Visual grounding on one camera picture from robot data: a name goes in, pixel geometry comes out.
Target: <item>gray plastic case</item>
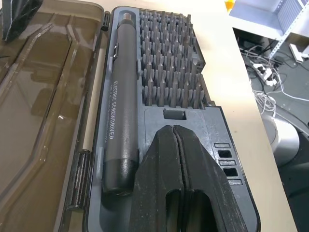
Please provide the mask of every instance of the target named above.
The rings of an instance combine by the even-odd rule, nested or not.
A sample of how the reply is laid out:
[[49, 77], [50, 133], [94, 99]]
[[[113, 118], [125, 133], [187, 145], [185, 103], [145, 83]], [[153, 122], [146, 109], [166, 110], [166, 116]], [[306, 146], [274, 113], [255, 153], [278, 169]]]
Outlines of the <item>gray plastic case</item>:
[[[116, 44], [116, 29], [119, 19], [123, 14], [130, 11], [134, 13], [137, 28], [137, 66], [138, 74], [141, 74], [141, 44], [140, 44], [140, 9], [132, 7], [118, 7], [112, 14], [110, 43], [107, 52], [107, 66], [105, 81], [102, 86], [101, 100], [97, 120], [97, 134], [94, 144], [95, 162], [93, 169], [92, 185], [89, 209], [86, 213], [85, 226], [89, 232], [127, 232], [131, 211], [131, 197], [105, 196], [102, 194], [101, 180], [103, 154], [105, 146], [105, 131], [107, 108], [109, 99], [109, 86], [112, 74], [113, 47]], [[202, 55], [195, 53], [196, 57], [203, 59]], [[191, 129], [199, 137], [205, 149], [224, 170], [230, 183], [239, 209], [249, 232], [260, 231], [260, 220], [256, 210], [249, 186], [247, 184], [241, 163], [236, 153], [234, 143], [228, 130], [221, 107], [211, 106], [205, 109], [182, 109], [177, 106], [158, 107], [145, 106], [142, 94], [143, 86], [141, 77], [137, 80], [138, 85], [138, 138], [140, 162], [146, 154], [155, 133], [165, 125], [181, 125]]]

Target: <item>gray cylinder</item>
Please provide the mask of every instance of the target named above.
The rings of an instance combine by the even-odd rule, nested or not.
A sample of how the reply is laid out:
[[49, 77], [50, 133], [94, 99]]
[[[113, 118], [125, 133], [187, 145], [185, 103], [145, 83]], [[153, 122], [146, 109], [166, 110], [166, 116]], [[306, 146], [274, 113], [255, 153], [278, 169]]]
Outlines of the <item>gray cylinder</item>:
[[102, 188], [104, 193], [127, 195], [133, 190], [139, 163], [136, 28], [129, 13], [124, 14], [117, 32]]

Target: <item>floor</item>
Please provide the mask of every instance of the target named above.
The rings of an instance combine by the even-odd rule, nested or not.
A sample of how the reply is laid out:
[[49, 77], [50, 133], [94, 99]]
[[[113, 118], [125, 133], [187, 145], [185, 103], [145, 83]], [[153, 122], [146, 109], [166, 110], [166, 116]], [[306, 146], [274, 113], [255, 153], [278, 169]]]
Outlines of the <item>floor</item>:
[[[288, 44], [283, 44], [280, 52], [284, 52], [293, 57]], [[309, 71], [297, 65], [294, 59], [290, 59], [280, 52], [277, 52], [275, 56], [284, 58], [286, 62], [279, 67], [279, 74], [283, 82], [284, 92], [294, 97], [309, 100]], [[309, 60], [303, 62], [302, 65], [309, 69]], [[262, 89], [261, 83], [257, 79], [252, 79], [252, 87], [255, 90]], [[266, 92], [273, 91], [273, 89], [274, 87], [265, 87]], [[276, 100], [279, 106], [294, 114], [304, 123], [307, 124], [309, 122], [309, 101], [296, 100], [285, 96], [283, 93], [270, 93], [269, 95]]]

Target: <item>tool case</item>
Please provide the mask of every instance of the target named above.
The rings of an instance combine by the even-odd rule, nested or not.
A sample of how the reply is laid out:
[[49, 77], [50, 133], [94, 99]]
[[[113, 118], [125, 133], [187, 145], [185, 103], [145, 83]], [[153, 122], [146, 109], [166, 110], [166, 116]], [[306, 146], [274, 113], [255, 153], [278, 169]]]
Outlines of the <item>tool case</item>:
[[[136, 30], [140, 166], [117, 196], [102, 180], [124, 14]], [[260, 231], [190, 16], [45, 1], [0, 55], [1, 232]]]

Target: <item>rectangular slot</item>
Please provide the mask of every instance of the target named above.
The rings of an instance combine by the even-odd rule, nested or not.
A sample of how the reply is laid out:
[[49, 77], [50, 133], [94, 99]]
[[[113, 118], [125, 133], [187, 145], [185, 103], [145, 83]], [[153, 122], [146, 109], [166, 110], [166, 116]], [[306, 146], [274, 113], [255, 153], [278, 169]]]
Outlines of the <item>rectangular slot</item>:
[[219, 143], [215, 143], [214, 144], [215, 148], [231, 148], [230, 144], [219, 144]]
[[223, 171], [227, 177], [238, 176], [236, 168], [223, 168]]
[[240, 179], [237, 180], [228, 180], [230, 185], [242, 185], [242, 181]]
[[164, 119], [187, 120], [184, 110], [163, 109], [163, 117]]
[[233, 166], [236, 165], [236, 162], [234, 160], [220, 160], [219, 164], [222, 166]]
[[230, 150], [219, 150], [218, 154], [221, 158], [232, 158]]

